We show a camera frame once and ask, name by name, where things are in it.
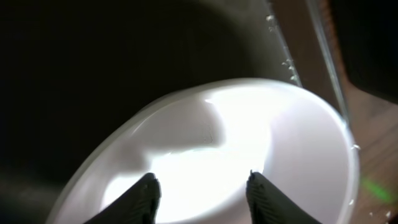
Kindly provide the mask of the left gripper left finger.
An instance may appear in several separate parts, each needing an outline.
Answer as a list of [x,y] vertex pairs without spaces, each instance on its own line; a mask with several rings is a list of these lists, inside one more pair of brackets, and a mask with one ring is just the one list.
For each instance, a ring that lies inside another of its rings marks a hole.
[[146,173],[85,224],[154,224],[160,198],[159,181],[153,173]]

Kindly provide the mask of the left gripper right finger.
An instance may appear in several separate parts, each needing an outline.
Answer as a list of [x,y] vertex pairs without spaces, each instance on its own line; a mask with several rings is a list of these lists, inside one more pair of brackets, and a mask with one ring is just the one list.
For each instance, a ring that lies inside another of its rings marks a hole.
[[252,224],[320,224],[259,172],[246,182]]

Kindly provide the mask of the white bowl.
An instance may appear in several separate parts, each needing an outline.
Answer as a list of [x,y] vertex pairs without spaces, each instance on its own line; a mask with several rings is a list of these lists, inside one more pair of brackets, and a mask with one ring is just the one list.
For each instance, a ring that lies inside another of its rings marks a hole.
[[48,223],[84,223],[153,173],[156,223],[251,223],[246,182],[286,223],[348,223],[358,152],[340,114],[303,88],[260,78],[223,80],[164,96],[136,113],[86,159]]

